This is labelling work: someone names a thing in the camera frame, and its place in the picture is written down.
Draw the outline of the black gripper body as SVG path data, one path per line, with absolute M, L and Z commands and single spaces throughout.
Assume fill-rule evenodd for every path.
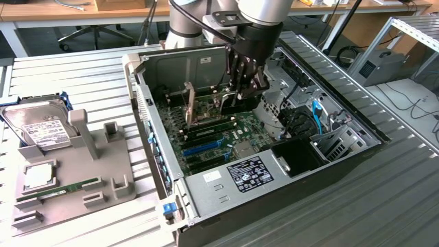
M 262 65 L 273 52 L 274 45 L 282 29 L 282 23 L 265 26 L 260 24 L 237 27 L 234 36 L 234 51 Z

